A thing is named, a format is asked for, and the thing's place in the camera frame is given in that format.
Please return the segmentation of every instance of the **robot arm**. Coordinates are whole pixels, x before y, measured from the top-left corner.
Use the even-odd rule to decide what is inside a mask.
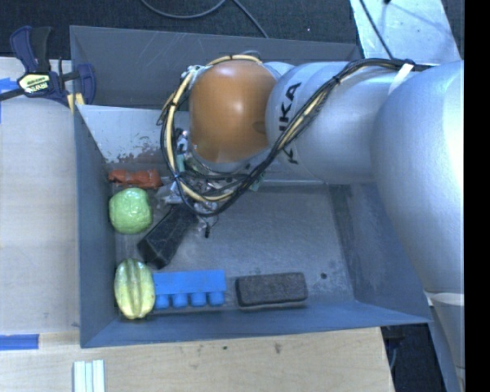
[[[375,182],[439,316],[464,389],[464,62],[293,67],[244,57],[224,60],[224,68],[209,65],[209,73],[189,83],[193,135],[185,165],[176,163],[172,135],[181,92],[164,108],[162,147],[185,203],[200,216],[221,213],[274,158],[329,184]],[[180,167],[202,178],[181,177]]]

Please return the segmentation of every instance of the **gray box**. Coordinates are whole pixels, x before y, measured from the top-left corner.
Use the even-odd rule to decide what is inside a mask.
[[[163,269],[224,270],[225,305],[156,311],[139,321],[126,320],[114,299],[114,272],[121,259],[139,256],[136,244],[145,233],[115,233],[108,213],[114,187],[107,175],[118,167],[157,168],[167,179],[156,138],[156,109],[174,90],[181,72],[222,54],[250,50],[265,61],[293,65],[352,60],[359,52],[353,45],[326,42],[85,27],[71,28],[71,43],[73,62],[92,63],[98,80],[96,105],[83,106],[74,115],[82,347],[431,320],[421,283],[376,187],[297,179],[277,162],[257,192],[244,194],[220,215],[210,238],[197,229],[189,231]],[[180,114],[179,120],[188,123],[187,115]],[[145,149],[136,147],[142,139]],[[164,211],[154,210],[158,222]],[[237,277],[285,272],[305,275],[309,295],[302,305],[255,311],[238,307]]]

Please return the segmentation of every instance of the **black cable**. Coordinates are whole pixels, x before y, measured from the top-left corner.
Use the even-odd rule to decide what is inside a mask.
[[[171,19],[182,19],[182,20],[188,20],[188,19],[197,19],[199,17],[203,17],[203,16],[206,16],[208,15],[209,13],[213,13],[214,11],[216,11],[217,9],[219,9],[223,3],[225,3],[227,0],[220,0],[215,6],[213,6],[212,8],[206,10],[206,11],[203,11],[202,13],[197,13],[195,15],[173,15],[171,13],[166,13],[165,11],[161,11],[159,9],[157,9],[156,7],[153,7],[151,6],[150,4],[148,4],[145,0],[140,0],[149,10],[153,11],[154,13],[158,13],[159,15],[161,16],[165,16],[165,17],[168,17],[168,18],[171,18]]]
[[[392,52],[390,52],[390,49],[386,45],[385,40],[383,39],[383,37],[379,33],[379,30],[377,30],[376,23],[374,22],[374,19],[372,18],[372,16],[370,16],[370,13],[368,12],[367,6],[365,5],[365,1],[359,0],[359,2],[361,3],[363,10],[365,11],[365,15],[367,15],[368,21],[370,22],[370,24],[372,25],[372,28],[374,29],[374,32],[376,32],[376,35],[381,42],[381,45],[383,45],[383,47],[385,48],[385,51],[388,54],[388,56],[390,57],[390,59],[393,60],[394,56],[392,55]]]
[[[189,189],[193,190],[196,192],[196,189],[188,182],[185,180],[184,175],[182,173],[176,173],[173,178],[175,182],[178,185],[178,191],[180,193],[180,197],[182,198],[183,202],[185,205],[196,215],[202,216],[202,217],[212,217],[212,216],[218,216],[221,214],[223,211],[225,211],[227,208],[229,208],[232,204],[234,204],[258,179],[261,178],[261,175],[265,172],[267,167],[275,160],[275,158],[278,156],[278,154],[283,150],[283,148],[287,145],[289,145],[292,141],[294,141],[311,123],[312,121],[318,116],[321,108],[323,107],[324,102],[327,100],[329,94],[331,91],[338,86],[341,83],[341,80],[349,77],[351,74],[354,74],[361,68],[365,67],[371,67],[371,66],[376,66],[376,67],[382,67],[382,68],[387,68],[387,69],[394,69],[394,70],[399,70],[401,69],[405,64],[413,64],[413,70],[414,71],[424,71],[426,69],[431,68],[430,65],[416,65],[410,60],[398,60],[398,59],[391,59],[387,60],[384,58],[367,58],[367,59],[361,59],[361,60],[356,60],[352,61],[349,64],[347,64],[336,76],[330,78],[327,80],[304,104],[301,106],[301,108],[296,112],[290,123],[287,125],[286,131],[284,131],[276,140],[274,145],[272,146],[271,150],[269,151],[269,154],[267,155],[266,159],[263,160],[260,164],[258,164],[252,171],[245,176],[243,181],[235,181],[232,185],[238,185],[238,187],[234,190],[234,192],[229,196],[228,199],[223,201],[223,203],[220,204],[220,206],[214,210],[214,211],[207,211],[207,212],[201,212],[198,209],[194,207],[188,196],[184,193],[181,184],[184,184],[186,187]],[[286,135],[288,135],[288,132],[293,131],[292,126],[298,121],[304,114],[305,111],[310,107],[312,103],[318,98],[322,97],[321,101],[319,101],[315,107],[313,107],[313,110],[311,113],[308,113],[305,118],[304,122],[293,132],[293,135],[289,140],[285,140]],[[162,147],[162,152],[163,152],[163,157],[165,158],[167,167],[169,170],[177,170],[177,164],[176,164],[176,156],[173,155],[173,162],[174,164],[171,164],[168,160],[167,153],[165,151],[165,123],[168,120],[168,114],[169,114],[169,108],[166,106],[164,108],[165,111],[165,117],[163,120],[163,126],[162,126],[162,131],[161,131],[161,141],[160,145]],[[205,198],[205,196],[208,196],[209,194],[200,194],[196,192],[197,195],[200,198]],[[210,199],[207,199],[208,203],[218,203],[214,202]]]
[[[171,19],[180,19],[180,20],[190,20],[190,19],[197,19],[199,17],[203,17],[203,16],[206,16],[208,15],[209,13],[213,13],[215,10],[219,9],[223,3],[225,3],[227,0],[220,0],[213,8],[207,10],[207,11],[204,11],[202,13],[198,13],[198,14],[195,14],[195,15],[185,15],[185,16],[182,16],[182,15],[173,15],[171,13],[166,13],[165,11],[160,11],[159,9],[157,9],[156,7],[153,7],[151,6],[148,2],[146,2],[145,0],[140,0],[148,9],[150,9],[151,11],[153,11],[154,13],[157,13],[161,16],[165,16],[165,17],[168,17],[168,18],[171,18]],[[234,4],[236,4],[236,6],[238,6],[241,11],[251,20],[251,22],[258,28],[258,30],[261,32],[261,34],[264,36],[264,38],[269,38],[269,35],[267,35],[267,33],[263,30],[263,28],[261,27],[261,25],[258,23],[258,21],[254,18],[254,16],[250,13],[250,11],[248,11],[245,6],[239,1],[239,0],[232,0],[234,2]]]

